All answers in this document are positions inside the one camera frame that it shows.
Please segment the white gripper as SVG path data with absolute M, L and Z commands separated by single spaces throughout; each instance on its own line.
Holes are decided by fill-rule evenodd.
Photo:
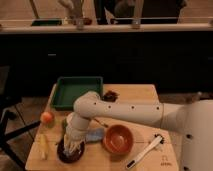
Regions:
M 71 156 L 76 150 L 80 149 L 83 140 L 72 140 L 67 134 L 64 135 L 64 154 Z

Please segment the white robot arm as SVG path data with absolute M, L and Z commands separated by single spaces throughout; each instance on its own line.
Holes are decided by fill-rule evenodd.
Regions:
M 190 171 L 213 171 L 213 100 L 187 105 L 170 103 L 107 102 L 89 91 L 73 103 L 73 115 L 66 128 L 65 151 L 73 153 L 85 140 L 95 117 L 113 118 L 184 136 L 181 166 Z

